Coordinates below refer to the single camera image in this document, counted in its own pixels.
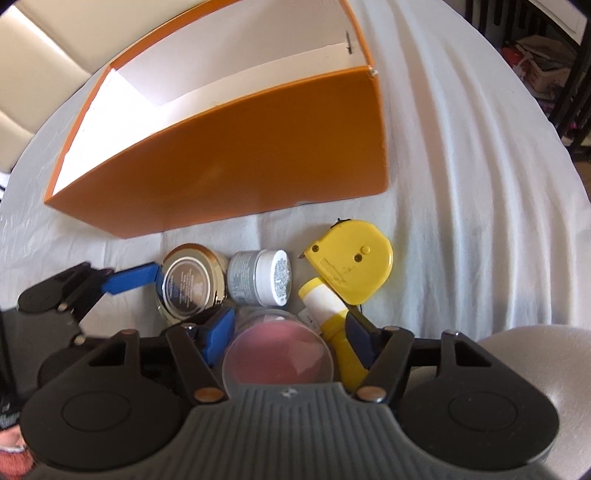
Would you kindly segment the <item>person's right hand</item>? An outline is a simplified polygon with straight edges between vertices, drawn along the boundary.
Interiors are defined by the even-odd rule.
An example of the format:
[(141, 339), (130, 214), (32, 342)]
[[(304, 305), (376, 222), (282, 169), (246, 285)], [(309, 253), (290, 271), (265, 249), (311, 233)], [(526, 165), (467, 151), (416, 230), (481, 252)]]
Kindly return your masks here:
[(2, 479), (23, 479), (33, 468), (30, 454), (19, 425), (1, 431), (0, 474)]

